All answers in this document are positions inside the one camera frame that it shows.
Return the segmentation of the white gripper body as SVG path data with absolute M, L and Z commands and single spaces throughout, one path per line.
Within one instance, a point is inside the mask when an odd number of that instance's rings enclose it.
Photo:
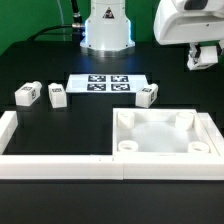
M 191 47 L 191 46 L 195 46 L 195 47 L 199 50 L 199 52 L 200 52 L 200 54 L 201 54 L 202 46 L 201 46 L 200 43 L 191 43 L 191 44 L 190 44 L 190 47 Z

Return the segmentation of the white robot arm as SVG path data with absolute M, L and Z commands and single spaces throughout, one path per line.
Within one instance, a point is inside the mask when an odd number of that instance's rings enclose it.
M 224 0 L 161 0 L 154 35 L 160 45 L 188 43 L 188 68 L 207 69 L 224 53 Z

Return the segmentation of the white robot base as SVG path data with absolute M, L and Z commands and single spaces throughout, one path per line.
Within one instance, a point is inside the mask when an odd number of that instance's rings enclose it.
M 91 0 L 80 47 L 84 53 L 99 57 L 118 57 L 134 51 L 125 0 Z

